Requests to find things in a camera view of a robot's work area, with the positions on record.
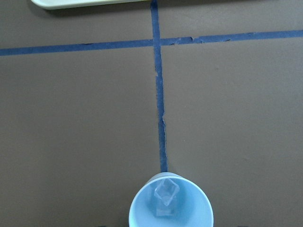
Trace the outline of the clear ice cube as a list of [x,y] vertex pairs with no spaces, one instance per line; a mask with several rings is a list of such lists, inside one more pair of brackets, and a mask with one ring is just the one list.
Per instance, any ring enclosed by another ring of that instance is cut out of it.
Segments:
[[166,178],[158,182],[154,190],[154,197],[160,200],[164,206],[169,206],[179,191],[179,185],[170,178]]

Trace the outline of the light blue plastic cup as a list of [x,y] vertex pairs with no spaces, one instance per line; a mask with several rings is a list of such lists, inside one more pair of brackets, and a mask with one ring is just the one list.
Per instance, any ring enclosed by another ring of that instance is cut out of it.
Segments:
[[214,214],[199,186],[180,175],[163,172],[135,195],[128,222],[131,227],[212,227]]

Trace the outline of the cream bear tray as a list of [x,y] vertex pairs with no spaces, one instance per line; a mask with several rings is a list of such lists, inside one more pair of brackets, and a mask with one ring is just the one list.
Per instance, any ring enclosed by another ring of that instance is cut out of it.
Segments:
[[70,9],[140,1],[142,0],[31,0],[31,2],[33,2],[35,5],[47,10]]

